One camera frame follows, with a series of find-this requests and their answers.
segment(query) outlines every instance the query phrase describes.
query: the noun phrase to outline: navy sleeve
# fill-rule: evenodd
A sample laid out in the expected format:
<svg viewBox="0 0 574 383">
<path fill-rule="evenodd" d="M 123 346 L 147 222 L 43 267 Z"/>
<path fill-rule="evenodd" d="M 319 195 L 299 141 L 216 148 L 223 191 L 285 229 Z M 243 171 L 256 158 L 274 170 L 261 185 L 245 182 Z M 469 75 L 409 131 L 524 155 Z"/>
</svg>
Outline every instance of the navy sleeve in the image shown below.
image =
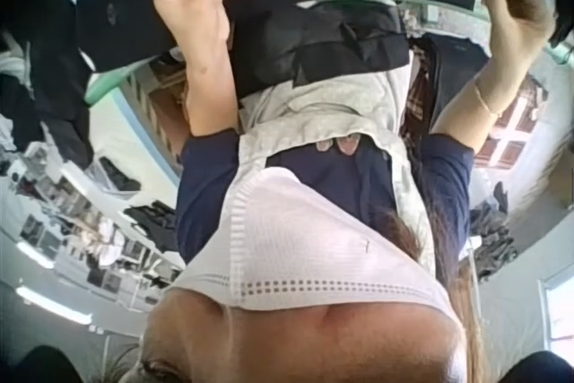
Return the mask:
<svg viewBox="0 0 574 383">
<path fill-rule="evenodd" d="M 239 166 L 239 135 L 232 129 L 190 137 L 180 156 L 183 174 L 176 206 L 179 254 L 188 263 L 219 224 L 223 198 Z"/>
<path fill-rule="evenodd" d="M 449 254 L 458 256 L 470 227 L 468 187 L 474 151 L 449 136 L 428 135 L 421 140 L 419 157 L 422 197 L 443 221 L 452 242 Z"/>
</svg>

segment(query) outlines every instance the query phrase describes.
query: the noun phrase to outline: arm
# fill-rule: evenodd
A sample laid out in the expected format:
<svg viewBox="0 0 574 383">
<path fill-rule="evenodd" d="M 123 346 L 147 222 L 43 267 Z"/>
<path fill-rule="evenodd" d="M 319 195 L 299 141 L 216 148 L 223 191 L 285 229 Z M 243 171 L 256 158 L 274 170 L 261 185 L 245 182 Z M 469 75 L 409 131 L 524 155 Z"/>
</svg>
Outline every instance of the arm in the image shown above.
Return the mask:
<svg viewBox="0 0 574 383">
<path fill-rule="evenodd" d="M 186 109 L 193 136 L 236 129 L 235 82 L 227 39 L 230 22 L 223 0 L 153 0 L 187 63 Z"/>
<path fill-rule="evenodd" d="M 225 194 L 239 167 L 239 135 L 229 129 L 191 137 L 181 153 L 181 163 L 176 240 L 179 254 L 188 263 L 219 225 Z"/>
<path fill-rule="evenodd" d="M 498 119 L 493 113 L 503 112 L 512 103 L 525 75 L 507 73 L 491 59 L 440 113 L 430 133 L 448 135 L 478 153 Z"/>
<path fill-rule="evenodd" d="M 545 0 L 483 0 L 491 16 L 492 58 L 447 105 L 432 134 L 448 135 L 479 152 L 512 103 L 553 30 Z"/>
<path fill-rule="evenodd" d="M 239 128 L 239 108 L 227 47 L 223 46 L 213 69 L 187 68 L 186 110 L 193 136 Z"/>
<path fill-rule="evenodd" d="M 420 143 L 419 189 L 430 217 L 439 220 L 443 247 L 437 274 L 443 284 L 453 280 L 458 256 L 470 231 L 469 192 L 474 153 L 449 136 L 428 135 Z"/>
</svg>

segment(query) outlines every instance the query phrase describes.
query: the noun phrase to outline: eye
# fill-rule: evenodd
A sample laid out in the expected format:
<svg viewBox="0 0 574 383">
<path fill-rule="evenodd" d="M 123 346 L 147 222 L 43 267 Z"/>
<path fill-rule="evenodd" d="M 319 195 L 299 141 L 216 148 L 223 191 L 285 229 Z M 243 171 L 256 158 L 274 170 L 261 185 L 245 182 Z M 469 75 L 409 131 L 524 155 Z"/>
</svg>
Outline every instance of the eye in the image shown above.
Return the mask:
<svg viewBox="0 0 574 383">
<path fill-rule="evenodd" d="M 160 362 L 146 361 L 142 363 L 143 374 L 160 383 L 192 383 L 189 379 L 183 379 L 169 366 Z"/>
</svg>

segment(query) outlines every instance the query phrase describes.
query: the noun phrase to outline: white face mask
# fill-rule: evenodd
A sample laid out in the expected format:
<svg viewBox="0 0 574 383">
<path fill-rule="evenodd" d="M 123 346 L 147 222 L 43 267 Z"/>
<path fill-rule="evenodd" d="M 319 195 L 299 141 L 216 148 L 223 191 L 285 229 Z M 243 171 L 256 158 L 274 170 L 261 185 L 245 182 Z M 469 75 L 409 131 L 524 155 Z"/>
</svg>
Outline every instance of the white face mask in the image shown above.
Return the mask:
<svg viewBox="0 0 574 383">
<path fill-rule="evenodd" d="M 231 200 L 229 216 L 172 287 L 259 311 L 415 303 L 462 328 L 433 276 L 290 171 L 263 170 Z"/>
</svg>

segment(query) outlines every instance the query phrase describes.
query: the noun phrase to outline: gold bracelet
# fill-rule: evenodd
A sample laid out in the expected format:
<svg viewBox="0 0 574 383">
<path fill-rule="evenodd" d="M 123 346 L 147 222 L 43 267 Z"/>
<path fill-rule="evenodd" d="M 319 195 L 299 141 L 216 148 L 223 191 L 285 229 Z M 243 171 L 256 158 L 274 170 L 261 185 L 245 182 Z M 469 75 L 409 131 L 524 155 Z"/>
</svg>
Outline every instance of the gold bracelet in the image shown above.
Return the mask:
<svg viewBox="0 0 574 383">
<path fill-rule="evenodd" d="M 483 108 L 493 117 L 496 118 L 500 118 L 501 115 L 494 112 L 492 109 L 490 109 L 490 107 L 486 104 L 486 102 L 483 99 L 483 95 L 481 94 L 481 89 L 478 88 L 478 83 L 476 82 L 476 80 L 474 80 L 474 89 L 476 90 L 476 99 L 478 99 L 479 102 L 481 102 L 481 105 L 483 105 Z"/>
</svg>

